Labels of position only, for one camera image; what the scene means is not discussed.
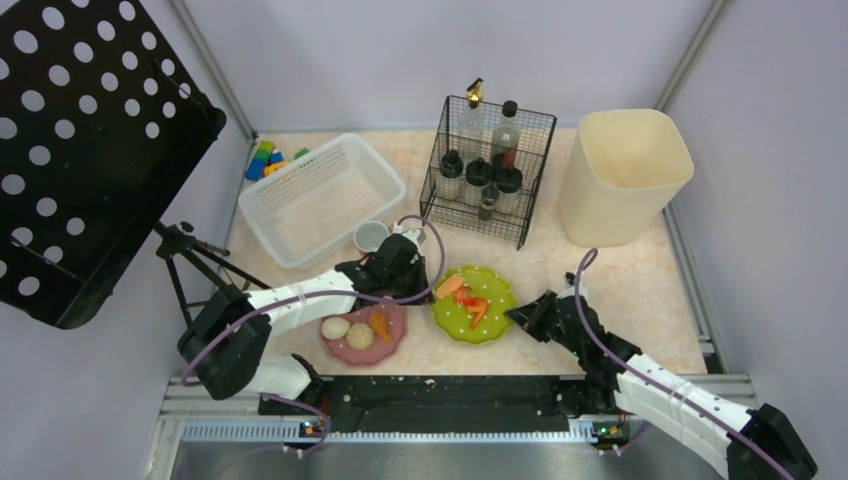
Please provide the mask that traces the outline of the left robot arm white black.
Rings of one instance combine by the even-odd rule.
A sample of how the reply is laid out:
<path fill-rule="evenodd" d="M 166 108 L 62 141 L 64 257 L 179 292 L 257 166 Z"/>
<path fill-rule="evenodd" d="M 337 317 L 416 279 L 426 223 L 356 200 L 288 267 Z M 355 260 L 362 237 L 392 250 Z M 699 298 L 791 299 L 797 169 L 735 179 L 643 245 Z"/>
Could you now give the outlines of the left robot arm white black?
<path fill-rule="evenodd" d="M 214 400 L 242 392 L 300 398 L 318 384 L 319 375 L 294 354 L 269 351 L 269 341 L 373 305 L 431 302 L 425 237 L 421 228 L 395 232 L 359 260 L 287 286 L 236 292 L 223 306 L 205 309 L 197 317 L 200 333 L 187 332 L 179 344 L 188 362 L 181 384 L 201 386 Z"/>

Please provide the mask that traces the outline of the pink polka dot plate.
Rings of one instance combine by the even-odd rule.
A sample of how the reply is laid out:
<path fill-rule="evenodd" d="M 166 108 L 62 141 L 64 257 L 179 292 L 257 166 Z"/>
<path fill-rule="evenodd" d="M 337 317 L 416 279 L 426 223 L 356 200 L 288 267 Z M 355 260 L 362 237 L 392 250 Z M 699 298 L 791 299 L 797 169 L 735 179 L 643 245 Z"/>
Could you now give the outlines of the pink polka dot plate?
<path fill-rule="evenodd" d="M 321 324 L 330 317 L 342 317 L 353 323 L 367 323 L 371 313 L 381 312 L 389 321 L 389 328 L 393 336 L 391 342 L 384 342 L 375 335 L 373 344 L 366 350 L 355 351 L 351 349 L 345 337 L 339 340 L 329 341 L 321 335 Z M 347 366 L 371 367 L 381 363 L 392 356 L 399 348 L 407 334 L 406 310 L 397 305 L 377 304 L 352 313 L 325 317 L 320 321 L 320 338 L 329 354 Z"/>

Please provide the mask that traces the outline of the white plastic basket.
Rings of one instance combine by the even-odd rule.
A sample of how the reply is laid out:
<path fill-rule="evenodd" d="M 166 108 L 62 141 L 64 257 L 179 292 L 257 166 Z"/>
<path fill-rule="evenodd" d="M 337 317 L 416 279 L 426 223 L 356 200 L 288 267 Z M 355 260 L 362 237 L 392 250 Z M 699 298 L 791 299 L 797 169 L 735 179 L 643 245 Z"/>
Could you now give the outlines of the white plastic basket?
<path fill-rule="evenodd" d="M 283 268 L 307 269 L 384 220 L 406 196 L 390 163 L 362 136 L 344 133 L 247 187 L 239 209 Z"/>

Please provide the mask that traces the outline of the glass shaker black lid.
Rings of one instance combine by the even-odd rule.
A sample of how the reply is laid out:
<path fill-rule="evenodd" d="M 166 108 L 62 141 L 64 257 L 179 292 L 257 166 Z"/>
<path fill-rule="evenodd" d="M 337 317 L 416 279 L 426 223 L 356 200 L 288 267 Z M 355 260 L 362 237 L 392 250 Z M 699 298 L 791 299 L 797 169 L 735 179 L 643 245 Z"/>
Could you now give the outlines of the glass shaker black lid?
<path fill-rule="evenodd" d="M 439 175 L 436 177 L 438 195 L 447 200 L 456 200 L 463 186 L 464 164 L 457 150 L 448 150 L 439 162 Z"/>
<path fill-rule="evenodd" d="M 522 184 L 523 174 L 514 166 L 502 168 L 496 173 L 495 187 L 499 192 L 497 211 L 504 214 L 513 214 L 516 211 Z"/>
<path fill-rule="evenodd" d="M 469 162 L 465 169 L 464 200 L 468 205 L 478 205 L 482 191 L 490 184 L 492 165 L 482 157 Z"/>

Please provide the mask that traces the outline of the green polka dot plate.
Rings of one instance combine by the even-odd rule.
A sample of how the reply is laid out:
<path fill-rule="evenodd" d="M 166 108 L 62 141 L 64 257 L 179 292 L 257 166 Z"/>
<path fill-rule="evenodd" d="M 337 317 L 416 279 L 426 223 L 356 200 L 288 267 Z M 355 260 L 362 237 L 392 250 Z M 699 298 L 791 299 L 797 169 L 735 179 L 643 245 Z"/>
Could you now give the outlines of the green polka dot plate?
<path fill-rule="evenodd" d="M 477 328 L 470 330 L 471 315 L 467 313 L 464 306 L 454 301 L 453 294 L 444 299 L 435 297 L 434 303 L 431 304 L 431 311 L 436 326 L 452 340 L 474 345 L 502 337 L 513 325 L 504 312 L 517 306 L 517 300 L 509 282 L 491 268 L 465 264 L 448 268 L 437 283 L 437 288 L 446 278 L 454 274 L 465 278 L 465 285 L 472 289 L 474 296 L 488 300 L 488 312 Z"/>

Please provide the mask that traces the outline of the dark sauce bottle black cap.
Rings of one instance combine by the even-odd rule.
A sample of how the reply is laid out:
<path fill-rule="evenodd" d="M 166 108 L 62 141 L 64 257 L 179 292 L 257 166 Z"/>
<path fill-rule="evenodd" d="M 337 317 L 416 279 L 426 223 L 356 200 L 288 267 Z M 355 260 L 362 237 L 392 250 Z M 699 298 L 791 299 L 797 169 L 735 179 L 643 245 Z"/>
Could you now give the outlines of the dark sauce bottle black cap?
<path fill-rule="evenodd" d="M 496 171 L 514 166 L 521 129 L 516 121 L 518 104 L 508 100 L 502 105 L 501 118 L 492 131 L 492 164 Z"/>

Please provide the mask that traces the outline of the small pepper jar black lid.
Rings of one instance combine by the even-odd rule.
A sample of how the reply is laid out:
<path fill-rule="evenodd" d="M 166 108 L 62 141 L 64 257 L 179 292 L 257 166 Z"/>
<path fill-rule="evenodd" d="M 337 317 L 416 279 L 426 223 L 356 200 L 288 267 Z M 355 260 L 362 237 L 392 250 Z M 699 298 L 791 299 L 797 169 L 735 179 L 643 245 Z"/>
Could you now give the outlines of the small pepper jar black lid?
<path fill-rule="evenodd" d="M 488 221 L 492 219 L 499 196 L 498 189 L 493 185 L 488 185 L 481 190 L 478 208 L 478 217 L 480 220 Z"/>

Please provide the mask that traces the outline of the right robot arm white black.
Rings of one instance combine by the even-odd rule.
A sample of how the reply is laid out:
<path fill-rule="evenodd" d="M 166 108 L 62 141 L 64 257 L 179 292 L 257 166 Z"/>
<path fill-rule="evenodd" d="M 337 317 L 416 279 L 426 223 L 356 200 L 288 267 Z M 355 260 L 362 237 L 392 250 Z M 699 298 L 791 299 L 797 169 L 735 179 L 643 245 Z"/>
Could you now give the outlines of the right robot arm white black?
<path fill-rule="evenodd" d="M 661 366 L 608 332 L 584 295 L 545 292 L 506 311 L 522 331 L 575 355 L 585 399 L 597 410 L 635 414 L 676 439 L 724 479 L 812 479 L 819 468 L 788 417 L 764 403 L 747 407 Z"/>

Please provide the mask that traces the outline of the glass oil bottle gold spout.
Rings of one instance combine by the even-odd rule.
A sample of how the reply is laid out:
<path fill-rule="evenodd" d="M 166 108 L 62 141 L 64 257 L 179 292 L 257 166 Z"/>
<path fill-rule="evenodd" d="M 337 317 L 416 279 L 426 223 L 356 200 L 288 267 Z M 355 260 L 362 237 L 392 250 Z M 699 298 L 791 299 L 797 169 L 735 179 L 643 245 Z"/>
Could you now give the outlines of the glass oil bottle gold spout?
<path fill-rule="evenodd" d="M 457 127 L 457 142 L 460 158 L 465 164 L 476 160 L 482 148 L 484 116 L 480 109 L 483 100 L 483 79 L 477 78 L 466 92 L 467 108 L 460 117 Z"/>

